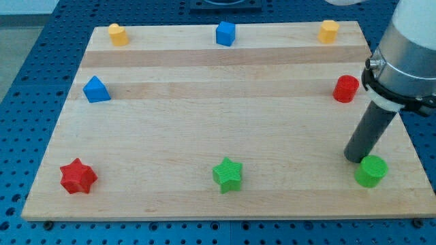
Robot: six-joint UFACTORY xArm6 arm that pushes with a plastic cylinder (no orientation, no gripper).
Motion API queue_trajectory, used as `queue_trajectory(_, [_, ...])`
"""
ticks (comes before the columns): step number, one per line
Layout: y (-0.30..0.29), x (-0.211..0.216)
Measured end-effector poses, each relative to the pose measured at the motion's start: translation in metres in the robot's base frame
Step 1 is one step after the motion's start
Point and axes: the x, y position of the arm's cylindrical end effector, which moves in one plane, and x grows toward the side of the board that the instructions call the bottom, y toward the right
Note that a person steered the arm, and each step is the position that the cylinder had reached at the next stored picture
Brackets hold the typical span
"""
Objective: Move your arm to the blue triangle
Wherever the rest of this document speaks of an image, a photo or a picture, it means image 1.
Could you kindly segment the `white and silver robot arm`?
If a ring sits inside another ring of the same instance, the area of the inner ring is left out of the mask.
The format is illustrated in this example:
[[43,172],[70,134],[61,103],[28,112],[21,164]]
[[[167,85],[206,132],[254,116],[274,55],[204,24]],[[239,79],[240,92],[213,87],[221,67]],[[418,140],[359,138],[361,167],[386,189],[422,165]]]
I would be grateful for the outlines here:
[[400,0],[362,73],[371,103],[388,112],[435,111],[435,0]]

